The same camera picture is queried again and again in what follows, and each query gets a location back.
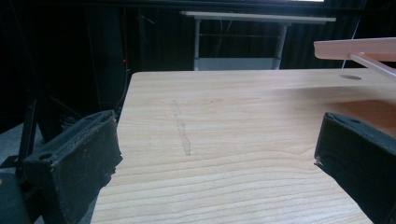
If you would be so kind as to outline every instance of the wood grain surface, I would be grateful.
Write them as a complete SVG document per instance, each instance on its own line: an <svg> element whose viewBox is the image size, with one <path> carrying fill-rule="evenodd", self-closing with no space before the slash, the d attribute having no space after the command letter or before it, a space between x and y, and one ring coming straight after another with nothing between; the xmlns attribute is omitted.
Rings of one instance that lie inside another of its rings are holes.
<svg viewBox="0 0 396 224"><path fill-rule="evenodd" d="M396 136L368 69L135 74L92 223L371 223L314 165L326 111Z"/></svg>

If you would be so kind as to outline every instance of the light wood surface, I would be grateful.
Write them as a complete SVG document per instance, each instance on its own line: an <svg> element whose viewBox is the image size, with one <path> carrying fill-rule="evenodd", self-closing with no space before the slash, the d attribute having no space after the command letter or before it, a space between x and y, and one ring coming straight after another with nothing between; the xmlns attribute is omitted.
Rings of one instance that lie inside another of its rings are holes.
<svg viewBox="0 0 396 224"><path fill-rule="evenodd" d="M92 223L371 223L314 151L326 111L395 136L395 99L368 69L135 74Z"/></svg>

